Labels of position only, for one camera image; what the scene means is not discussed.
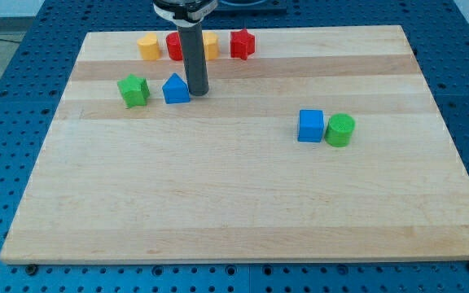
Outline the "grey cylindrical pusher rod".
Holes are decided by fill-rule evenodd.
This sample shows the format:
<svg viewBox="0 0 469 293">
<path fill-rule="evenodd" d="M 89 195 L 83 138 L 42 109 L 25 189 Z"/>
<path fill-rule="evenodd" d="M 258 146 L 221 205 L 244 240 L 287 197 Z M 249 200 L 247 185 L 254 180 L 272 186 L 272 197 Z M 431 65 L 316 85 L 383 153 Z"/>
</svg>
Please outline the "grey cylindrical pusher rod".
<svg viewBox="0 0 469 293">
<path fill-rule="evenodd" d="M 189 92 L 203 96 L 209 91 L 209 86 L 202 25 L 178 27 L 178 35 Z"/>
</svg>

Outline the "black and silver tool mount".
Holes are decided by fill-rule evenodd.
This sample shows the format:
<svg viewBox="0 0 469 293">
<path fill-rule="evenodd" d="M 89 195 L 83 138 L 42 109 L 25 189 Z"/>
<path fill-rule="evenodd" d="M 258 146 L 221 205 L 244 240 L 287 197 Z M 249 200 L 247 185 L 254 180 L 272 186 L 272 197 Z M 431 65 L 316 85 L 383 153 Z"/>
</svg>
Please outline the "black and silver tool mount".
<svg viewBox="0 0 469 293">
<path fill-rule="evenodd" d="M 217 8 L 217 0 L 153 0 L 155 13 L 178 27 L 192 27 Z"/>
</svg>

